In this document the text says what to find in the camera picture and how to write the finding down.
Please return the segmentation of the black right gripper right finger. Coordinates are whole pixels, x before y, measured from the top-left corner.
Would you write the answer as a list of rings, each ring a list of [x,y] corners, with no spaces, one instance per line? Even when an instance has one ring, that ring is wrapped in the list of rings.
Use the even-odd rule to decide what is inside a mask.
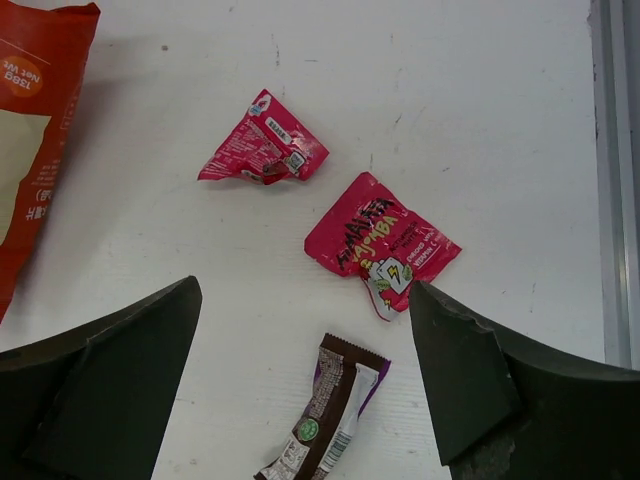
[[[455,479],[635,479],[639,374],[552,348],[436,287],[410,292],[439,458]]]

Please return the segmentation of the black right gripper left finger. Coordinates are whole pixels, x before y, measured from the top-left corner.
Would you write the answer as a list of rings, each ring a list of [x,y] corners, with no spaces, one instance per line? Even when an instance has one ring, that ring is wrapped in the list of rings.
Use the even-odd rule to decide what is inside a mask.
[[[151,478],[201,304],[189,276],[2,352],[2,478]]]

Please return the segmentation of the pink mint candy packet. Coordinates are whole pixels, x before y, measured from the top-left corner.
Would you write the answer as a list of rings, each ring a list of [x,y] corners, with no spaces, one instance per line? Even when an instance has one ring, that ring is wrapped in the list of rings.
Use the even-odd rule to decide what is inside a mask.
[[[416,281],[431,282],[461,248],[363,172],[304,241],[307,255],[341,277],[359,277],[376,314],[391,322]]]

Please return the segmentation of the orange cassava chips bag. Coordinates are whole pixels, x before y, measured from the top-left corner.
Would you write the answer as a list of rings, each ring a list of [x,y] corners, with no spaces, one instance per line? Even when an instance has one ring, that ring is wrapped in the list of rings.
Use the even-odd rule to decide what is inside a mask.
[[[1,4],[1,309],[52,200],[100,10]]]

